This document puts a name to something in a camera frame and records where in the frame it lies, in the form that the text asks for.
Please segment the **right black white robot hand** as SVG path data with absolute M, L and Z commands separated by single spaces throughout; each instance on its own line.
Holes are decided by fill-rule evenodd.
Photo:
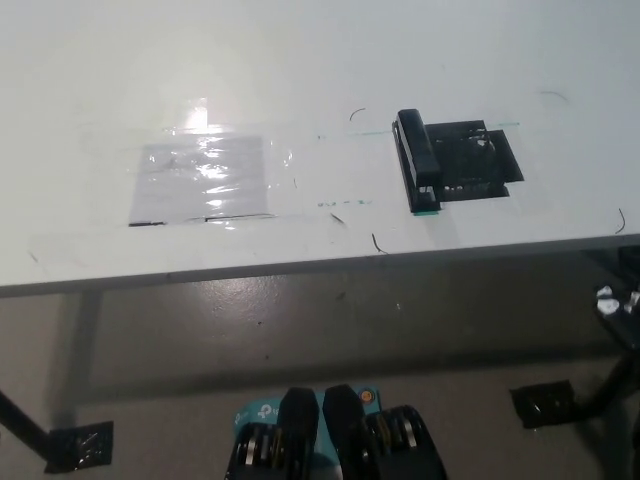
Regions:
M 639 352 L 639 289 L 613 289 L 595 293 L 595 312 L 613 339 L 624 349 Z

